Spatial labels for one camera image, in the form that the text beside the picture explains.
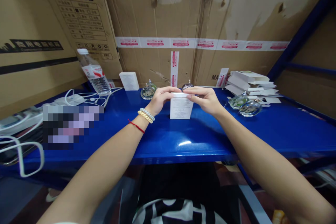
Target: red string bracelet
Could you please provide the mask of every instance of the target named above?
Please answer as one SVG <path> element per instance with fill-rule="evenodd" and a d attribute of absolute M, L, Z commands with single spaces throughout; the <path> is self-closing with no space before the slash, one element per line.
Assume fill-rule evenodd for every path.
<path fill-rule="evenodd" d="M 128 121 L 129 121 L 129 124 L 133 124 L 135 127 L 137 127 L 142 133 L 145 133 L 138 125 L 136 125 L 136 124 L 134 124 L 134 123 L 132 123 L 129 119 L 128 119 Z"/>

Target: hand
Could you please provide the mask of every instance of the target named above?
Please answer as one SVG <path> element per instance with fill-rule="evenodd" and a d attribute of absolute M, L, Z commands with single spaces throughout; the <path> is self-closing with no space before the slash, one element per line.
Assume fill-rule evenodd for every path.
<path fill-rule="evenodd" d="M 146 110 L 152 114 L 152 116 L 156 116 L 162 110 L 163 105 L 167 100 L 174 97 L 170 92 L 181 93 L 181 90 L 177 87 L 159 87 L 153 96 L 153 99 L 146 106 Z"/>
<path fill-rule="evenodd" d="M 210 115 L 215 116 L 225 111 L 223 106 L 219 103 L 216 93 L 212 88 L 192 87 L 183 90 L 183 92 L 190 94 L 187 98 L 200 105 L 201 108 Z"/>

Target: finger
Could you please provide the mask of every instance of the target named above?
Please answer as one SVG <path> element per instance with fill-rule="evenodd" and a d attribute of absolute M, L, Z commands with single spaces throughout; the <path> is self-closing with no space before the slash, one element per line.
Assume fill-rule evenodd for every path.
<path fill-rule="evenodd" d="M 163 94 L 163 93 L 166 93 L 166 92 L 175 92 L 175 93 L 181 93 L 182 91 L 180 89 L 178 89 L 177 87 L 161 87 L 160 88 L 160 93 Z"/>
<path fill-rule="evenodd" d="M 168 99 L 174 98 L 174 94 L 166 92 L 166 93 L 160 95 L 159 98 L 160 98 L 161 101 L 166 101 Z"/>
<path fill-rule="evenodd" d="M 204 102 L 204 100 L 202 98 L 199 98 L 198 96 L 194 96 L 194 95 L 191 95 L 191 94 L 189 94 L 187 96 L 187 98 L 188 98 L 189 101 L 197 103 L 198 105 L 202 105 L 202 103 Z"/>
<path fill-rule="evenodd" d="M 190 87 L 183 90 L 183 93 L 189 93 L 193 95 L 206 95 L 209 93 L 209 89 L 205 87 Z"/>

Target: forearm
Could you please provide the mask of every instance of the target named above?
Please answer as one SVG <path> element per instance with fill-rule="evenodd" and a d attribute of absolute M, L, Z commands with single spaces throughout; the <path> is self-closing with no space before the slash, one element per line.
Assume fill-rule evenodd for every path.
<path fill-rule="evenodd" d="M 297 223 L 334 223 L 334 208 L 280 153 L 223 109 L 216 116 L 253 178 Z"/>
<path fill-rule="evenodd" d="M 145 130 L 149 122 L 138 115 L 133 123 Z M 40 223 L 89 223 L 96 208 L 130 164 L 143 133 L 126 125 L 83 164 Z"/>

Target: white bottle cap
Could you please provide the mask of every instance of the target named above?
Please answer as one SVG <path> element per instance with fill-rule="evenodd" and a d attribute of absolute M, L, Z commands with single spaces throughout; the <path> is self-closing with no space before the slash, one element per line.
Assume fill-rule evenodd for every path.
<path fill-rule="evenodd" d="M 85 48 L 78 48 L 77 49 L 77 52 L 80 54 L 80 55 L 85 55 L 85 54 L 89 54 L 89 51 Z"/>

